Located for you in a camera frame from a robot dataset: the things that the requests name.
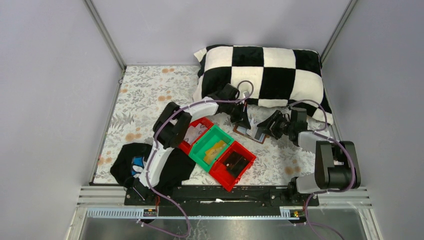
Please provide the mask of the brown leather card holder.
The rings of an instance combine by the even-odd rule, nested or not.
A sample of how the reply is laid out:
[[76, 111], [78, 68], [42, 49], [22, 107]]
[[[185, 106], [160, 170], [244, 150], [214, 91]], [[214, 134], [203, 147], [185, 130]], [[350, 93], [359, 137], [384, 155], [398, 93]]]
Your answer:
[[249, 140], [263, 144], [265, 140], [269, 138], [269, 136], [266, 135], [263, 131], [259, 130], [257, 127], [258, 123], [254, 118], [249, 118], [248, 121], [250, 124], [250, 129], [236, 124], [233, 128], [233, 132]]

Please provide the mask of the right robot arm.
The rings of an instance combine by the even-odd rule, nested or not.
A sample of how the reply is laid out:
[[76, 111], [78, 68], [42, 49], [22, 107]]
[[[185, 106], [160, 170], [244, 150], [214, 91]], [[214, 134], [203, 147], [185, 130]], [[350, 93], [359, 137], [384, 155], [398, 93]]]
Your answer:
[[291, 198], [324, 192], [344, 192], [361, 185], [356, 148], [351, 141], [336, 141], [308, 129], [307, 111], [294, 107], [290, 114], [275, 111], [256, 125], [259, 134], [275, 139], [283, 135], [297, 147], [315, 155], [314, 172], [294, 177], [287, 185]]

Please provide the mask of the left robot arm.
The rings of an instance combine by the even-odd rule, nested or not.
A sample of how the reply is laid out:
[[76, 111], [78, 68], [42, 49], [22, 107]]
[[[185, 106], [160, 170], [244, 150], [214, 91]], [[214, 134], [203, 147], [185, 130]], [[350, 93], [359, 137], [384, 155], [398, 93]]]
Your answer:
[[[242, 91], [239, 89], [241, 86], [248, 89]], [[151, 201], [158, 194], [169, 194], [172, 188], [189, 179], [195, 164], [178, 148], [192, 122], [225, 113], [232, 122], [249, 128], [246, 100], [253, 92], [253, 84], [243, 80], [238, 86], [227, 83], [223, 89], [186, 106], [173, 101], [168, 103], [153, 125], [150, 153], [144, 153], [133, 161], [132, 190], [136, 197], [145, 202]]]

